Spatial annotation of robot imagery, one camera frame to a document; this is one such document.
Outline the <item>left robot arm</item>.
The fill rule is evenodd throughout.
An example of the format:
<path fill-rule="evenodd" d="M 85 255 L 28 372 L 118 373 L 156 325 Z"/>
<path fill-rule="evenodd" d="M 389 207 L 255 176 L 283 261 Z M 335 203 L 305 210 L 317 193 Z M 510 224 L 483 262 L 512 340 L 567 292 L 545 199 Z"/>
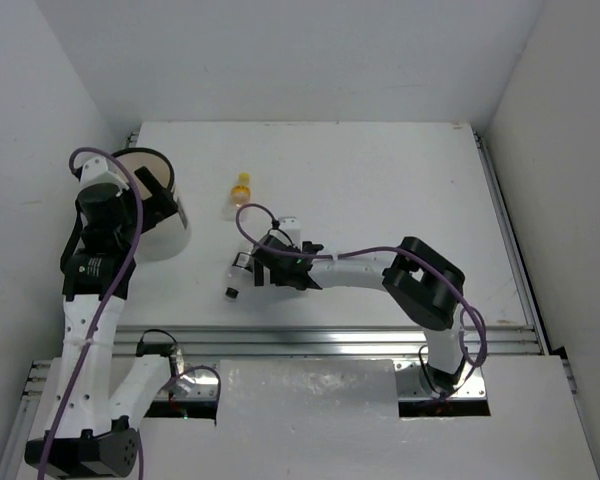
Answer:
<path fill-rule="evenodd" d="M 141 234 L 177 215 L 172 180 L 148 167 L 129 180 L 79 170 L 76 219 L 61 256 L 64 339 L 58 389 L 44 434 L 25 462 L 41 479 L 128 476 L 140 456 L 140 423 L 174 373 L 173 349 L 141 346 L 117 390 L 110 389 L 114 337 L 136 267 Z"/>

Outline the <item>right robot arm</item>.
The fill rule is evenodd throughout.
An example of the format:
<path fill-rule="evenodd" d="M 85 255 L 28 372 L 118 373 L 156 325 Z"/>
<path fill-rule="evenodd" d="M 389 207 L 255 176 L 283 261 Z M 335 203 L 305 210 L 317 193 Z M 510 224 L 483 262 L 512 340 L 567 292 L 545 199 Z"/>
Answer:
<path fill-rule="evenodd" d="M 406 316 L 421 327 L 428 347 L 424 380 L 439 393 L 451 391 L 465 366 L 454 314 L 463 293 L 464 273 L 417 237 L 407 236 L 393 251 L 346 259 L 322 253 L 309 241 L 300 248 L 280 236 L 266 235 L 252 250 L 254 284 L 298 291 L 350 287 L 388 293 Z"/>

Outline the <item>clear bottle black label front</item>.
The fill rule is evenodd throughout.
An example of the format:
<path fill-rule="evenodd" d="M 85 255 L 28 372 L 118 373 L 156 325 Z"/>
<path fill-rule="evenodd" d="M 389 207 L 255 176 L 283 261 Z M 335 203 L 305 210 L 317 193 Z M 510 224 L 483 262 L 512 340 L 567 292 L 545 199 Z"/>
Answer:
<path fill-rule="evenodd" d="M 239 251 L 226 271 L 224 295 L 236 300 L 241 292 L 253 285 L 252 257 L 249 251 Z"/>

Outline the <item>clear bottle yellow label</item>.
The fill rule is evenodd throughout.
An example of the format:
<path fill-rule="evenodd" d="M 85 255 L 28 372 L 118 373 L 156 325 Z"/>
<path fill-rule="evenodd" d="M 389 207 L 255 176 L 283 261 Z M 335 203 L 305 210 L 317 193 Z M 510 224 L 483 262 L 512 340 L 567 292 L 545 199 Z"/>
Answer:
<path fill-rule="evenodd" d="M 224 208 L 223 219 L 232 221 L 235 219 L 236 212 L 243 205 L 251 201 L 251 177 L 247 172 L 238 174 L 236 180 L 231 186 Z"/>

